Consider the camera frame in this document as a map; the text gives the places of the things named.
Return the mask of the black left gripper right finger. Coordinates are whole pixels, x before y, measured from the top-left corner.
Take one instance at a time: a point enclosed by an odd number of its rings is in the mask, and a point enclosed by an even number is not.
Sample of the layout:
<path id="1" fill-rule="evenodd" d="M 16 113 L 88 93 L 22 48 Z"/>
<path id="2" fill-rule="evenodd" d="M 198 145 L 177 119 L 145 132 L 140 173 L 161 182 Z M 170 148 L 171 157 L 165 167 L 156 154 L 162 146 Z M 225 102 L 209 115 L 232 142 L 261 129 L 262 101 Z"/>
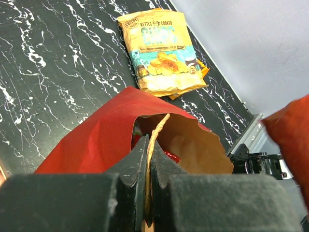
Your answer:
<path id="1" fill-rule="evenodd" d="M 288 196 L 269 175 L 188 174 L 155 144 L 151 159 L 156 232 L 299 232 Z"/>

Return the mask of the black left gripper left fingers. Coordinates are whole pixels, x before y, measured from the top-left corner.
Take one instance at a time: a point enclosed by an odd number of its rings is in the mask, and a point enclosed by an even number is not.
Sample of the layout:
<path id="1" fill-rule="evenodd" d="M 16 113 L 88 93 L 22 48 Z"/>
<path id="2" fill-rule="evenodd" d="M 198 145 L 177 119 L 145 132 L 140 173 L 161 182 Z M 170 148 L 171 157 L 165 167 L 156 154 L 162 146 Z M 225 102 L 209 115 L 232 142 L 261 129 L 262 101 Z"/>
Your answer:
<path id="1" fill-rule="evenodd" d="M 142 232 L 147 146 L 143 136 L 101 174 L 16 174 L 0 188 L 3 232 Z"/>

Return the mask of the red skittles candy bag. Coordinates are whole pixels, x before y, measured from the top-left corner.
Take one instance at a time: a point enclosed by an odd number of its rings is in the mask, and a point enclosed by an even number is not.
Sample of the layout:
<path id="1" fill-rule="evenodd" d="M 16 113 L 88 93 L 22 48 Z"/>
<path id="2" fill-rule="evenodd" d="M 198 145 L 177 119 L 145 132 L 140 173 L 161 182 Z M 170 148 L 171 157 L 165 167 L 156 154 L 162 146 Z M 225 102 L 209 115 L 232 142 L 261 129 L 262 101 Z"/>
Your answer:
<path id="1" fill-rule="evenodd" d="M 175 163 L 178 163 L 178 162 L 181 160 L 178 156 L 172 154 L 172 153 L 169 152 L 169 151 L 166 151 L 166 150 L 165 150 L 164 153 L 165 153 L 171 160 L 173 160 Z"/>

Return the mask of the red brown paper bag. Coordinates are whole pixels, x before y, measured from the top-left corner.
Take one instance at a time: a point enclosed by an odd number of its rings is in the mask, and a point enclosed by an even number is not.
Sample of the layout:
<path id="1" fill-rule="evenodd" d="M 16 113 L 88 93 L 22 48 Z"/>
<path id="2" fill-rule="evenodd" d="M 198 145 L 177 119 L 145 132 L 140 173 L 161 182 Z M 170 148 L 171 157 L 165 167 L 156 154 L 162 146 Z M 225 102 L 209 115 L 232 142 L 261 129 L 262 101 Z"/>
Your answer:
<path id="1" fill-rule="evenodd" d="M 131 151 L 135 123 L 149 134 L 165 115 L 157 141 L 191 174 L 230 174 L 233 164 L 220 138 L 186 112 L 127 87 L 67 134 L 36 169 L 38 174 L 102 173 Z"/>

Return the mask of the red doritos chip bag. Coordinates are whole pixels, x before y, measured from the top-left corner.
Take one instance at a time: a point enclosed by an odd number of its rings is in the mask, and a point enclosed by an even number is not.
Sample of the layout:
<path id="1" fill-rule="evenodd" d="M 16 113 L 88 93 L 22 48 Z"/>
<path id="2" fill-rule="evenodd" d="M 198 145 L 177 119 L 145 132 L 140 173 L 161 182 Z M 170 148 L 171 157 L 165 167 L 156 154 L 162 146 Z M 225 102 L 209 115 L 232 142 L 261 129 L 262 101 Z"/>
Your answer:
<path id="1" fill-rule="evenodd" d="M 309 96 L 294 100 L 262 120 L 309 206 Z"/>

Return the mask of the orange honey dijon chip bag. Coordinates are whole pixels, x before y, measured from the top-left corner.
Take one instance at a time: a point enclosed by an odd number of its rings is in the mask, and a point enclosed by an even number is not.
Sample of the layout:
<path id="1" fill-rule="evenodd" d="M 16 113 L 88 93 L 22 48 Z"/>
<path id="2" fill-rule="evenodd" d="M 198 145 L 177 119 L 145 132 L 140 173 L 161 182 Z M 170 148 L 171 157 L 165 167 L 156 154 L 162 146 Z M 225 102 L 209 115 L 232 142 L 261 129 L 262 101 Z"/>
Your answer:
<path id="1" fill-rule="evenodd" d="M 210 68 L 208 68 L 205 64 L 203 64 L 199 59 L 197 59 L 197 63 L 199 67 L 201 68 L 202 77 L 204 78 L 206 74 L 208 73 L 208 71 L 210 70 Z M 176 93 L 176 94 L 170 95 L 169 98 L 174 100 L 179 96 L 181 96 L 181 94 Z"/>

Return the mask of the gold teal kettle chips bag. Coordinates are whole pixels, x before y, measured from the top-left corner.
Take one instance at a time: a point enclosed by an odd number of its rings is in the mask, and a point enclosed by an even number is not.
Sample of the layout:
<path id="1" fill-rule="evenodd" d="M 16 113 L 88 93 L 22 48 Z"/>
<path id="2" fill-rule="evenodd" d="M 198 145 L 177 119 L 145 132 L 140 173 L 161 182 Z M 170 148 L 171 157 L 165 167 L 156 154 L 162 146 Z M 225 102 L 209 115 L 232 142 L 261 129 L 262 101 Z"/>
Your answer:
<path id="1" fill-rule="evenodd" d="M 207 87 L 183 13 L 158 8 L 117 21 L 140 90 L 164 97 Z"/>

